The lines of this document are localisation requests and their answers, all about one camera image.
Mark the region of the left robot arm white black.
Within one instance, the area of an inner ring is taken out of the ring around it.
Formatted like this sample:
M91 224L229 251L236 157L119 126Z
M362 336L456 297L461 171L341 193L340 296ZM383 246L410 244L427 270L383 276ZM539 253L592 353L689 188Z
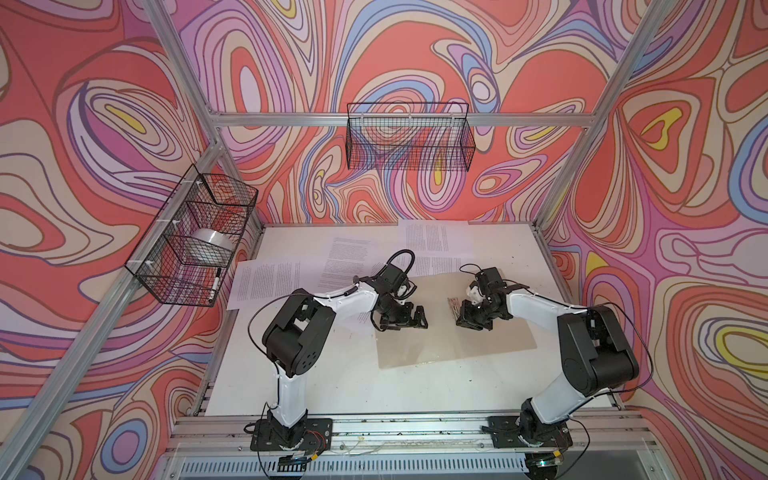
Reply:
M304 289L280 298L283 305L262 335L262 351L275 365L277 400L271 414L286 429L307 414L304 375L319 360L337 320L362 314L373 319L377 331L426 329L424 308L409 298L417 286L407 280L392 289L377 289L370 278L337 291L312 294Z

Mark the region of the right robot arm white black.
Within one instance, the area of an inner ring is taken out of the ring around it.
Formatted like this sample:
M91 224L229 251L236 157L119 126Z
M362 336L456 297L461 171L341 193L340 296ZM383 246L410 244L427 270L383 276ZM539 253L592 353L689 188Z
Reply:
M496 319L516 318L556 333L560 352L561 373L521 406L518 435L528 444L544 442L598 394L639 376L638 361L609 307L566 305L525 290L482 293L469 287L456 324L491 330Z

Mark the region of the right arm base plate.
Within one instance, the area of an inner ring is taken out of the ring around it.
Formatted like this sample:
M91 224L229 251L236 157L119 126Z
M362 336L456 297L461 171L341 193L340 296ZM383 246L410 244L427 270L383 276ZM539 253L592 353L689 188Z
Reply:
M489 416L481 431L491 436L495 448L555 448L567 450L573 445L565 421L543 424L524 413Z

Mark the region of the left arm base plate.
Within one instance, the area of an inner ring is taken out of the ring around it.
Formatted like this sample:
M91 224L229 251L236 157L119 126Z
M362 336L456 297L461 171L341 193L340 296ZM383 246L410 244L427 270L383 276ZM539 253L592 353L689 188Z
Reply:
M257 420L251 434L250 450L254 452L304 451L322 453L332 445L333 420L308 418L293 427L285 427L276 419Z

